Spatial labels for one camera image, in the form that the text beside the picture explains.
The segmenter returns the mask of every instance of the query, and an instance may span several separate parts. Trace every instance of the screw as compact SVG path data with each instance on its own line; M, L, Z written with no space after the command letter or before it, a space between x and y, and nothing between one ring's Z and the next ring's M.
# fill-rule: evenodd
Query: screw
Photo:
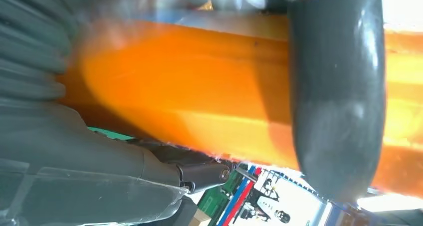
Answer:
M220 173L220 179L221 180L229 179L229 170L228 169L222 170L222 172Z

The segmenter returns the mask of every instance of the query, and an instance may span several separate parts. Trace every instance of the gray rubber tube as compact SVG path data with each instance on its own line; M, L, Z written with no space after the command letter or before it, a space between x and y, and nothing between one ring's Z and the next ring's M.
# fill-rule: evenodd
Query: gray rubber tube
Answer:
M355 201L372 182L382 147L382 0L295 0L288 15L301 171L320 195Z
M0 225L145 223L179 207L176 167L55 103L75 16L96 1L0 0Z

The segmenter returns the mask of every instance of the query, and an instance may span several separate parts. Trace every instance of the orange surface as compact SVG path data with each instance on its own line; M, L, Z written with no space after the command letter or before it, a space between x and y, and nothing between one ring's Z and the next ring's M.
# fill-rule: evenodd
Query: orange surface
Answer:
M285 20L278 24L287 31ZM89 126L298 168L286 39L111 25L98 27L59 79L67 86L63 103ZM373 184L423 197L423 35L387 32L386 48L387 121Z

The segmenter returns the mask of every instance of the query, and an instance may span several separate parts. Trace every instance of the red stripe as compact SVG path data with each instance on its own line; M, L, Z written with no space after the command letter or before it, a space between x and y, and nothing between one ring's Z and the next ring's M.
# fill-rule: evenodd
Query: red stripe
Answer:
M261 173L261 168L257 168L254 172L255 175L259 175L260 173ZM245 187L245 190L242 191L242 194L239 196L238 201L236 201L235 206L233 207L232 211L229 213L228 217L226 218L222 226L229 225L230 221L235 216L236 212L238 212L239 208L241 208L242 203L244 202L245 198L247 198L253 186L254 186L254 182L249 181L247 187Z

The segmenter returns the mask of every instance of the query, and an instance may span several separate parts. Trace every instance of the blue stripe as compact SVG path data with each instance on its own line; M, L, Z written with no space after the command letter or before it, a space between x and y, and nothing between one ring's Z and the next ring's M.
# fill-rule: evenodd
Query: blue stripe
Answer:
M254 174L254 171L255 171L255 166L251 166L251 168L248 170L248 172L250 174ZM249 180L247 178L244 178L242 180L241 184L239 185L238 190L236 191L235 195L230 200L229 205L227 206L226 211L224 212L224 214L223 214L222 218L220 219L219 223L217 224L217 226L222 226L223 225L223 223L225 222L225 220L229 216L230 212L232 211L233 207L235 206L236 201L238 201L238 199L241 196L242 192L247 187L248 181Z

